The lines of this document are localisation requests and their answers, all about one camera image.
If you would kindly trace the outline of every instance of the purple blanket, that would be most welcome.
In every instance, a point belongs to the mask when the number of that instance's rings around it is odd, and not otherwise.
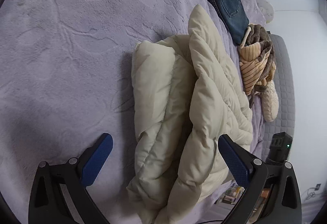
[[[255,0],[242,3],[250,22],[264,23]],[[5,0],[0,9],[0,191],[22,224],[39,162],[78,157],[103,132],[112,135],[114,148],[88,191],[110,223],[140,223],[125,190],[134,175],[136,146],[131,54],[137,42],[186,34],[196,4],[210,14],[239,68],[231,36],[207,0]],[[255,147],[260,104],[253,110]],[[194,216],[220,193],[196,207]]]

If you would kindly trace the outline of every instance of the folded down jacket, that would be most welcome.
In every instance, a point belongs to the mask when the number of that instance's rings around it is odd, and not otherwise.
[[[132,61],[135,173],[127,187],[144,224],[176,223],[226,178],[217,141],[249,150],[252,111],[236,67],[206,11],[189,35],[137,45]]]

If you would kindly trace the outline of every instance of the black cable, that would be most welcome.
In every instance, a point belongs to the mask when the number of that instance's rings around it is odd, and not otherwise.
[[[201,222],[201,223],[197,223],[197,224],[205,224],[205,223],[211,223],[211,222],[216,222],[216,221],[222,222],[223,220],[210,220],[210,221],[205,221],[205,222]]]

